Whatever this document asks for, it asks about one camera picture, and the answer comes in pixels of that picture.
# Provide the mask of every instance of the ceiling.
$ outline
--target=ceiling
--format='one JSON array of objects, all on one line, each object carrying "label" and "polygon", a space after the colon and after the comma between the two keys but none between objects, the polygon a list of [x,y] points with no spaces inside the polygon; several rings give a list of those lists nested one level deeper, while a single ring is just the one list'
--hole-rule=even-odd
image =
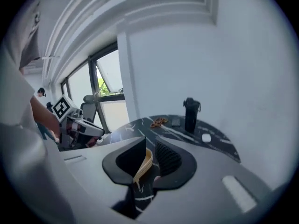
[{"label": "ceiling", "polygon": [[41,21],[38,33],[38,47],[42,59],[32,61],[25,68],[25,74],[41,73],[43,70],[44,54],[55,24],[71,0],[41,0]]}]

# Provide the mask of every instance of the water bottle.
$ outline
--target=water bottle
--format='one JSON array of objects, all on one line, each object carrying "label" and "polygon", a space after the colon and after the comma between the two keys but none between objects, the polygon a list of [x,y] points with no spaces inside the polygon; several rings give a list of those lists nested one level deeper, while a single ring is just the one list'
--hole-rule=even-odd
[{"label": "water bottle", "polygon": [[183,106],[186,108],[185,115],[185,130],[189,133],[193,133],[195,130],[197,113],[200,112],[200,102],[193,98],[187,98]]}]

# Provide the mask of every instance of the tree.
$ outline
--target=tree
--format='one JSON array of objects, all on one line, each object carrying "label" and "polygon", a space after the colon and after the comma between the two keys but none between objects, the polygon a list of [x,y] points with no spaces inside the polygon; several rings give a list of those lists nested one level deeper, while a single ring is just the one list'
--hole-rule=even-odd
[{"label": "tree", "polygon": [[99,78],[98,79],[98,83],[99,83],[99,88],[100,88],[100,95],[101,96],[107,96],[107,95],[111,95],[103,78]]}]

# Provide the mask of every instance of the marble pattern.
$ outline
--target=marble pattern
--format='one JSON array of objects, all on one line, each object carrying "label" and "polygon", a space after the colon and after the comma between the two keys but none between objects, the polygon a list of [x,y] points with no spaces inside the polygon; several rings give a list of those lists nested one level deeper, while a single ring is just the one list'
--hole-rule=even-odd
[{"label": "marble pattern", "polygon": [[[166,118],[168,119],[168,122],[161,127],[150,128],[153,120],[158,117]],[[173,118],[180,118],[180,127],[171,127],[171,121]],[[202,141],[201,136],[204,133],[211,135],[211,142],[204,143]],[[140,136],[146,137],[147,148],[153,153],[153,165],[140,178],[140,180],[135,183],[134,186],[135,203],[138,212],[142,212],[154,198],[152,183],[155,177],[160,173],[159,166],[155,158],[155,142],[157,136],[180,140],[190,144],[213,149],[222,152],[236,162],[241,163],[239,154],[234,145],[221,131],[203,121],[197,120],[194,133],[189,133],[185,131],[185,117],[176,115],[151,116],[130,122],[129,124],[126,124],[109,134],[100,143],[100,146]]]}]

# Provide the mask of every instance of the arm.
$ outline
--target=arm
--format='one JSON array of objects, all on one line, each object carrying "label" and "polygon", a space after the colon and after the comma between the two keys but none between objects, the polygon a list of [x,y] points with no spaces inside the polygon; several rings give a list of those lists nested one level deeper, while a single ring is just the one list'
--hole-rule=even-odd
[{"label": "arm", "polygon": [[56,116],[51,113],[46,107],[44,107],[35,96],[32,97],[30,103],[34,120],[52,130],[55,136],[58,138],[60,131],[59,122]]},{"label": "arm", "polygon": [[52,134],[52,136],[55,138],[55,142],[59,143],[59,138],[56,137],[56,135],[54,134],[54,132],[52,130],[49,130],[49,131]]}]

